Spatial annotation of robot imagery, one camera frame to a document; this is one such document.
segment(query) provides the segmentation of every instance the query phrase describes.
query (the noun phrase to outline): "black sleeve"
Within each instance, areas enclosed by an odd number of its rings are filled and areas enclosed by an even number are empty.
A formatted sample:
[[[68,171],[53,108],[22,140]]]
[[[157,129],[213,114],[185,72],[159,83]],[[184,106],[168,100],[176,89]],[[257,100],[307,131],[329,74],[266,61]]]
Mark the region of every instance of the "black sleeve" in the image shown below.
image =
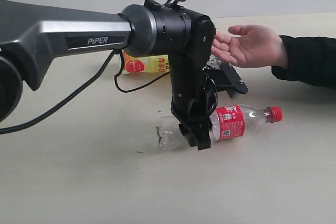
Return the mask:
[[[287,52],[288,67],[272,67],[276,78],[336,89],[336,39],[280,37]]]

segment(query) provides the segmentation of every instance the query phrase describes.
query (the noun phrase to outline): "robotic arm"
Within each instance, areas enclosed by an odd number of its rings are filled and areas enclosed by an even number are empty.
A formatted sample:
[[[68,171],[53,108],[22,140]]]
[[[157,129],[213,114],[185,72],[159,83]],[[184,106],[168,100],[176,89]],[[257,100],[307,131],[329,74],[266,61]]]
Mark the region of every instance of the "robotic arm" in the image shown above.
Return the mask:
[[[0,0],[0,121],[16,108],[22,82],[37,90],[57,57],[112,49],[168,55],[172,114],[190,146],[210,148],[217,93],[234,98],[247,87],[231,65],[206,68],[216,29],[208,16],[179,5],[184,1],[146,0],[105,14]]]

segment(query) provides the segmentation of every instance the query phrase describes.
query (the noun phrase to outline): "human hand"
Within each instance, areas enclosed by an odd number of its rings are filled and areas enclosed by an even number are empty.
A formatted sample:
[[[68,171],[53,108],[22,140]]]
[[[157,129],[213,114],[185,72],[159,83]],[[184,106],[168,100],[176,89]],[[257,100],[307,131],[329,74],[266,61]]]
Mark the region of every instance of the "human hand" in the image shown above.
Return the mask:
[[[229,27],[228,31],[240,37],[216,32],[212,54],[221,61],[241,68],[287,68],[287,53],[282,39],[272,29],[260,25],[238,25]]]

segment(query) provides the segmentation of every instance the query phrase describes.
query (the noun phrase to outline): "clear plastic bottle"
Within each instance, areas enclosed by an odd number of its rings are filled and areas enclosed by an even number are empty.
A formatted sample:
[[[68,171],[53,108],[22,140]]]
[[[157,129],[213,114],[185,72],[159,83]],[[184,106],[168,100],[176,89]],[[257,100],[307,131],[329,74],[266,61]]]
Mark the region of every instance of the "clear plastic bottle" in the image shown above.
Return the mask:
[[[275,123],[282,120],[280,107],[255,108],[250,105],[230,105],[217,108],[210,116],[212,130],[211,139],[219,141],[248,134],[265,123]],[[156,133],[159,146],[175,150],[188,145],[181,135],[179,121],[174,116],[164,116],[156,122]]]

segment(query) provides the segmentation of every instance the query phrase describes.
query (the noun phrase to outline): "table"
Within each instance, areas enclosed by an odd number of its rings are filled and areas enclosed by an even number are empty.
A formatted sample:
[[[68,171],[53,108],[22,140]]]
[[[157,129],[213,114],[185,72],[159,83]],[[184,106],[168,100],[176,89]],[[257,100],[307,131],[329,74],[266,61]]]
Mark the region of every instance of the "table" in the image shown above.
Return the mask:
[[[336,13],[215,20],[292,36],[336,36]],[[107,52],[60,58],[2,127],[26,122],[93,76]],[[0,223],[335,223],[336,92],[238,69],[249,92],[219,106],[281,106],[283,121],[211,149],[162,152],[155,120],[170,114],[169,77],[116,90],[118,59],[63,109],[0,137]],[[137,87],[151,74],[120,78]]]

